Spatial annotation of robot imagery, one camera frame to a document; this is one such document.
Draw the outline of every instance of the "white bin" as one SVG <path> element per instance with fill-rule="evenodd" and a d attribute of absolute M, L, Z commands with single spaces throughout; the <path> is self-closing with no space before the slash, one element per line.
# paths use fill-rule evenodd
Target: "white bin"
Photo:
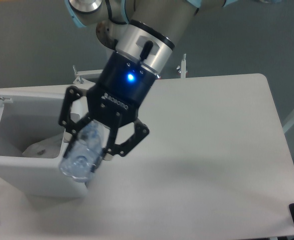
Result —
<path fill-rule="evenodd" d="M 0 90 L 0 178 L 26 194 L 78 198 L 88 192 L 84 183 L 59 171 L 66 142 L 61 141 L 55 158 L 22 154 L 28 146 L 64 132 L 58 125 L 63 98 L 58 93 Z M 72 113 L 81 117 L 82 105 L 77 102 Z"/>

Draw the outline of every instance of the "white tabletop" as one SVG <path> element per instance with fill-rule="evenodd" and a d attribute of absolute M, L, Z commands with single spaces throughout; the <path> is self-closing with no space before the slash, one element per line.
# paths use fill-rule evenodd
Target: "white tabletop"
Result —
<path fill-rule="evenodd" d="M 103 162 L 84 199 L 25 196 L 0 179 L 0 239 L 294 235 L 294 166 L 264 76 L 158 80 L 139 118 L 150 135 Z"/>

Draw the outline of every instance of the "clear plastic bottle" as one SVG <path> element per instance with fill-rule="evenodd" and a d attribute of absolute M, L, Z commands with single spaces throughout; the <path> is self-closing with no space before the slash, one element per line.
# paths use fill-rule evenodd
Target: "clear plastic bottle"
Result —
<path fill-rule="evenodd" d="M 88 182 L 93 173 L 91 168 L 100 161 L 103 141 L 103 126 L 91 122 L 77 136 L 72 149 L 60 163 L 64 175 L 72 177 L 76 182 Z"/>

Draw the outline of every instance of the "black device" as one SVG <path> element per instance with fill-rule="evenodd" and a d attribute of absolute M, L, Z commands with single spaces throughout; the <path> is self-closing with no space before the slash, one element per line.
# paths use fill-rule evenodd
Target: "black device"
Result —
<path fill-rule="evenodd" d="M 59 124 L 73 137 L 65 156 L 72 149 L 78 132 L 93 120 L 110 129 L 101 159 L 107 154 L 124 157 L 149 134 L 149 128 L 138 119 L 138 110 L 157 79 L 157 74 L 142 67 L 142 62 L 148 57 L 152 47 L 152 41 L 145 43 L 139 62 L 114 52 L 97 83 L 87 92 L 76 86 L 67 88 Z M 78 122 L 74 122 L 70 117 L 72 103 L 83 96 L 87 97 L 89 112 Z M 115 144 L 118 129 L 129 123 L 134 123 L 134 134 L 124 143 Z"/>

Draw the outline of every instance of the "blue led light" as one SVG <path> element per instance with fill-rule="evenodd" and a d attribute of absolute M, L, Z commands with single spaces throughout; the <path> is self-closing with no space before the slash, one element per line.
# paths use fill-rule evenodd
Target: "blue led light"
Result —
<path fill-rule="evenodd" d="M 134 77 L 131 73 L 128 74 L 127 79 L 128 79 L 128 81 L 131 82 L 131 83 L 133 83 L 133 82 L 135 81 L 135 77 Z"/>

